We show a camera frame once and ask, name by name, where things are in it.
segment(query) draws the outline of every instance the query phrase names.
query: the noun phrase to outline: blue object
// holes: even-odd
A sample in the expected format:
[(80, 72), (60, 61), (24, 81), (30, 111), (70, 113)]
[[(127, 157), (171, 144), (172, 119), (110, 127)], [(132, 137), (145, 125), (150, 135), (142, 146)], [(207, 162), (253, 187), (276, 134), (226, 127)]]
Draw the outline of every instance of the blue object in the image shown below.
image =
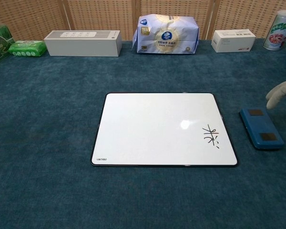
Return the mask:
[(244, 108), (240, 115), (255, 148), (271, 150), (283, 147), (284, 141), (265, 108)]

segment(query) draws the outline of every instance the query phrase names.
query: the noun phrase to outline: black marker writing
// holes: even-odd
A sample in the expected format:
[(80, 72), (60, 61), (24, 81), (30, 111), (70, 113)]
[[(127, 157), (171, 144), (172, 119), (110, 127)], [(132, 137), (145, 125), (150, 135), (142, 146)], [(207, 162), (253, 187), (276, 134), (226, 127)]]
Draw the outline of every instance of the black marker writing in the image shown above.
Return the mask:
[(218, 137), (219, 133), (216, 132), (216, 129), (211, 130), (210, 125), (208, 124), (208, 129), (203, 128), (203, 130), (206, 131), (206, 133), (204, 133), (204, 135), (208, 135), (208, 137), (204, 137), (204, 139), (210, 139), (208, 141), (208, 143), (212, 142), (214, 146), (215, 146), (215, 143), (219, 144), (219, 142), (217, 141), (217, 137)]

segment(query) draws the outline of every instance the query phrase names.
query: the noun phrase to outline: carpet surface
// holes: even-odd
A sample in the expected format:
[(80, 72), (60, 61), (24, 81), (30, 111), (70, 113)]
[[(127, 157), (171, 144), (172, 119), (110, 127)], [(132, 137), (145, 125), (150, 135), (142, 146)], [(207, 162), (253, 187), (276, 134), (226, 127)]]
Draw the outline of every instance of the carpet surface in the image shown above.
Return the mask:
[[(286, 98), (269, 111), (285, 142), (251, 145), (238, 112), (286, 80), (286, 43), (269, 51), (120, 57), (11, 56), (0, 62), (0, 228), (284, 228)], [(109, 92), (211, 92), (239, 165), (93, 167)]]

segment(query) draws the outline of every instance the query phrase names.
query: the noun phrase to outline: tissue package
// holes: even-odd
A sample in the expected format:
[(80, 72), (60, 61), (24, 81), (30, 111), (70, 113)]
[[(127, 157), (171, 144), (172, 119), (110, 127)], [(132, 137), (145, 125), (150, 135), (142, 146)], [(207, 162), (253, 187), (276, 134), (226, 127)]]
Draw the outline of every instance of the tissue package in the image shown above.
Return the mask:
[(14, 56), (41, 56), (47, 50), (43, 41), (16, 41), (9, 48)]
[(199, 28), (193, 17), (150, 14), (139, 17), (133, 36), (139, 53), (193, 54)]

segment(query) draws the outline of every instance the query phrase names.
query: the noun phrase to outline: brand logo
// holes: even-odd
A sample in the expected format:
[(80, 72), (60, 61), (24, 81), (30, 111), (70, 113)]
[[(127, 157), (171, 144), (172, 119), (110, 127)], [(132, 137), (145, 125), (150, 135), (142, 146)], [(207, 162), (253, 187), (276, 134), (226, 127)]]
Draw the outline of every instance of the brand logo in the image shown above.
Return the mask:
[(276, 24), (271, 28), (270, 33), (273, 33), (276, 30), (285, 30), (286, 29), (286, 23), (280, 23), (280, 24)]
[(142, 25), (147, 25), (147, 20), (146, 20), (146, 19), (141, 20), (141, 21), (140, 21), (140, 24), (142, 24)]
[(162, 40), (170, 40), (172, 38), (172, 33), (167, 31), (167, 32), (162, 34), (161, 38), (162, 38)]

